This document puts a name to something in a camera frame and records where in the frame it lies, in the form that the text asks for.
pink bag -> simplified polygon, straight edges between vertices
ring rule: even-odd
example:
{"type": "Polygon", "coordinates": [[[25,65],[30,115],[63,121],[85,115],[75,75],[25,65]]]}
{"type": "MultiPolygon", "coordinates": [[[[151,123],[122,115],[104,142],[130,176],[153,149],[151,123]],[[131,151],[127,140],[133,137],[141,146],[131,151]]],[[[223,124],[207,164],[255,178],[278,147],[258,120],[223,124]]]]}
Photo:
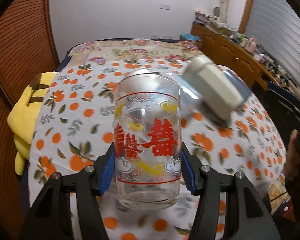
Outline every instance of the pink bag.
{"type": "Polygon", "coordinates": [[[257,51],[257,44],[255,40],[255,37],[250,38],[245,47],[246,51],[250,52],[251,54],[254,54],[257,51]]]}

white wall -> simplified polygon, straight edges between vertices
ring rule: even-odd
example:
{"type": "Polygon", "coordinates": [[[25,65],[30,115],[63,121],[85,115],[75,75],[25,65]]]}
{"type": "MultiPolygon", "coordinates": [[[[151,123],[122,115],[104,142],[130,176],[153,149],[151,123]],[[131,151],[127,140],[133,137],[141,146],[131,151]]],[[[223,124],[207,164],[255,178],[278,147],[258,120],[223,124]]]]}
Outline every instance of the white wall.
{"type": "Polygon", "coordinates": [[[152,35],[178,39],[190,32],[196,10],[212,14],[216,6],[219,0],[50,0],[50,17],[61,61],[71,47],[93,40],[152,35]],[[160,9],[161,4],[171,10],[160,9]]]}
{"type": "Polygon", "coordinates": [[[247,0],[230,0],[227,24],[235,29],[239,29],[244,8],[247,0]]]}

wooden door frame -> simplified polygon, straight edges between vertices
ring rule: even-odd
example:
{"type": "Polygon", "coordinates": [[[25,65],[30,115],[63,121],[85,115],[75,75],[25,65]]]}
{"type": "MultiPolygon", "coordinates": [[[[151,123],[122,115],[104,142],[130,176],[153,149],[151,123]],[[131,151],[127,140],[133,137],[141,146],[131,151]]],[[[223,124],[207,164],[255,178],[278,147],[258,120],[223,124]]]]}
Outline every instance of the wooden door frame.
{"type": "Polygon", "coordinates": [[[245,31],[246,31],[246,27],[248,25],[252,5],[253,5],[253,0],[246,1],[246,7],[244,8],[242,20],[241,20],[239,30],[238,30],[239,33],[245,33],[245,31]]]}

black cable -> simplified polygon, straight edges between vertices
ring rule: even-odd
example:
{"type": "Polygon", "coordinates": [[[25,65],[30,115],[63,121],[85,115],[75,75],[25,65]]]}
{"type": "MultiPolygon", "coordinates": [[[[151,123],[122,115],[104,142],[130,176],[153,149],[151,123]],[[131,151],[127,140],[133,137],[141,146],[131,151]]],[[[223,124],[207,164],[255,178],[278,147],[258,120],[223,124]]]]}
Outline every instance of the black cable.
{"type": "Polygon", "coordinates": [[[281,197],[281,196],[283,196],[284,194],[286,194],[286,193],[288,193],[287,191],[285,191],[285,192],[283,192],[280,196],[277,196],[277,197],[275,197],[274,199],[272,199],[272,200],[269,200],[269,203],[271,203],[272,201],[274,201],[274,200],[276,200],[277,198],[279,198],[279,197],[281,197]]]}

yellow plush toy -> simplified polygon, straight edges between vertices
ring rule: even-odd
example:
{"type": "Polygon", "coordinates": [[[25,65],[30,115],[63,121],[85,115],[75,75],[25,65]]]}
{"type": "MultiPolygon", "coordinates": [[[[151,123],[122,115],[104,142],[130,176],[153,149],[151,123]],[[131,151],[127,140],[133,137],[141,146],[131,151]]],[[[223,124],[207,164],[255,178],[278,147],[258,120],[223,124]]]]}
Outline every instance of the yellow plush toy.
{"type": "Polygon", "coordinates": [[[29,159],[30,145],[39,111],[56,74],[49,72],[37,75],[23,91],[8,116],[8,125],[14,133],[14,143],[18,150],[14,164],[18,175],[23,174],[26,159],[29,159]]]}

